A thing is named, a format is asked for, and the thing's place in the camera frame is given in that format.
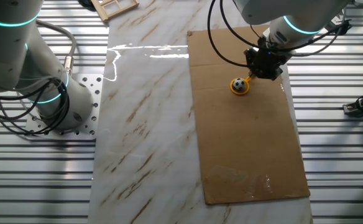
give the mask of brown cardboard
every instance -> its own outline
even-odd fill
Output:
[[[257,26],[261,34],[268,26]],[[250,42],[249,27],[236,29]],[[228,30],[213,31],[225,57],[246,63],[248,46]],[[212,49],[207,31],[188,33],[201,175],[207,204],[307,197],[299,143],[281,78],[254,79],[247,95],[229,89],[248,69],[228,64]]]

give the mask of yellow object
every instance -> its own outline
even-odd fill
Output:
[[[244,79],[244,81],[245,81],[245,83],[246,83],[246,85],[247,85],[247,88],[246,88],[245,92],[243,92],[243,93],[239,93],[239,92],[237,92],[236,90],[234,90],[234,89],[232,88],[232,84],[234,83],[234,81],[235,81],[236,79],[237,79],[237,78],[233,79],[233,80],[231,81],[231,83],[230,83],[230,90],[232,91],[232,93],[233,93],[233,94],[236,94],[236,95],[239,95],[239,96],[247,94],[247,93],[249,92],[249,89],[250,89],[249,82],[250,82],[252,79],[251,79],[250,77],[248,77],[248,78]]]

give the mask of white marble slab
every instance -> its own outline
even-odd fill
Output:
[[[186,33],[206,29],[209,4],[141,1],[110,22],[90,224],[310,222],[308,198],[204,203]],[[232,1],[224,6],[246,26]]]

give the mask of small ball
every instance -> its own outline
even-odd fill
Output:
[[[232,89],[238,92],[246,91],[246,81],[243,78],[236,78],[232,83]]]

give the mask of black cable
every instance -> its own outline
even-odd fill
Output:
[[[251,45],[253,47],[257,47],[258,49],[264,49],[264,50],[268,50],[270,52],[289,52],[291,50],[296,50],[296,49],[299,49],[299,48],[302,48],[302,47],[306,47],[307,45],[310,45],[312,43],[315,43],[319,40],[321,40],[322,38],[326,37],[327,35],[329,35],[330,33],[338,30],[339,28],[341,28],[342,26],[344,26],[347,22],[345,23],[342,23],[341,25],[339,26],[336,26],[334,27],[333,29],[329,30],[327,33],[315,38],[315,39],[311,39],[309,40],[307,43],[305,44],[302,44],[302,45],[299,45],[299,46],[296,46],[296,47],[291,47],[291,48],[288,48],[288,49],[268,49],[268,48],[265,48],[265,47],[260,47],[256,44],[253,44],[253,43],[250,43],[249,41],[245,40],[244,38],[242,38],[239,34],[237,34],[233,29],[232,27],[230,26],[230,24],[228,23],[227,19],[226,19],[226,16],[224,14],[224,9],[223,9],[223,0],[220,0],[220,13],[221,13],[221,16],[223,18],[223,21],[224,23],[226,24],[227,28],[230,30],[230,32],[232,34],[234,34],[238,39],[240,39],[241,41],[243,41],[244,43],[248,44],[248,45]]]
[[[254,27],[252,27],[252,25],[250,25],[250,29],[256,34],[256,36],[258,37],[258,38],[260,38],[260,36],[256,33],[256,31],[254,30]]]
[[[6,119],[6,120],[15,120],[15,119],[20,119],[22,117],[24,117],[25,115],[29,114],[34,108],[35,106],[37,105],[40,97],[43,95],[43,93],[45,92],[46,88],[51,84],[53,83],[53,79],[52,80],[49,80],[49,82],[47,82],[46,84],[44,84],[43,86],[41,86],[38,90],[40,90],[40,93],[38,94],[38,97],[37,99],[34,101],[34,104],[32,104],[32,106],[24,113],[18,115],[18,116],[15,116],[15,117],[7,117],[7,116],[3,116],[3,115],[0,115],[0,118],[2,119]]]
[[[53,129],[57,128],[61,122],[65,119],[65,117],[67,116],[68,114],[68,110],[70,108],[70,99],[69,99],[69,96],[68,96],[68,93],[67,93],[67,88],[66,86],[64,85],[64,83],[61,83],[58,87],[58,90],[59,92],[63,92],[61,95],[60,95],[60,104],[59,104],[59,107],[60,108],[64,108],[62,105],[64,105],[64,103],[66,103],[66,108],[65,110],[64,109],[61,109],[62,113],[60,113],[56,118],[53,119],[53,121],[47,125],[45,128],[39,130],[39,131],[36,131],[36,132],[33,132],[33,131],[28,131],[20,126],[18,126],[16,123],[14,123],[13,121],[11,120],[8,120],[10,123],[12,123],[16,128],[20,129],[22,132],[20,131],[15,131],[13,129],[11,129],[9,126],[7,126],[6,124],[4,124],[4,122],[2,121],[2,119],[0,118],[0,123],[9,131],[15,133],[15,134],[25,134],[25,135],[36,135],[36,134],[45,134],[45,133],[48,133],[49,131],[52,131]],[[1,111],[4,113],[5,116],[7,116],[6,114],[6,111],[5,109],[3,108],[3,105],[1,103],[1,100],[0,100],[0,108],[1,108]]]
[[[272,64],[272,65],[244,65],[244,64],[240,64],[240,63],[237,63],[237,62],[233,62],[232,60],[229,60],[227,59],[225,56],[223,56],[219,50],[216,48],[214,42],[213,42],[213,39],[212,39],[212,34],[211,34],[211,15],[212,15],[212,10],[213,10],[213,6],[214,6],[214,3],[215,3],[216,0],[212,0],[212,3],[209,7],[209,13],[208,13],[208,37],[209,37],[209,41],[211,42],[211,45],[212,45],[212,48],[213,50],[217,53],[217,55],[222,58],[223,60],[225,60],[226,62],[232,64],[232,65],[236,65],[236,66],[239,66],[239,67],[246,67],[246,68],[259,68],[259,67],[268,67],[268,66],[274,66],[276,64],[279,64],[279,63],[276,63],[276,64]]]
[[[23,99],[27,99],[30,96],[34,96],[35,94],[39,93],[41,90],[42,90],[42,87],[40,87],[39,89],[33,91],[32,93],[28,93],[28,94],[23,95],[23,96],[16,96],[16,97],[14,97],[14,96],[12,96],[12,97],[0,96],[0,100],[9,100],[9,101],[23,100]]]
[[[217,55],[222,58],[223,60],[225,60],[226,62],[239,66],[239,67],[248,67],[248,65],[244,65],[244,64],[240,64],[237,62],[233,62],[229,59],[227,59],[225,56],[223,56],[218,49],[216,48],[216,46],[214,45],[213,39],[212,39],[212,34],[211,34],[211,15],[212,15],[212,10],[213,10],[213,6],[216,0],[212,0],[212,3],[209,7],[209,13],[208,13],[208,37],[209,37],[209,41],[211,42],[212,48],[213,50],[217,53]]]

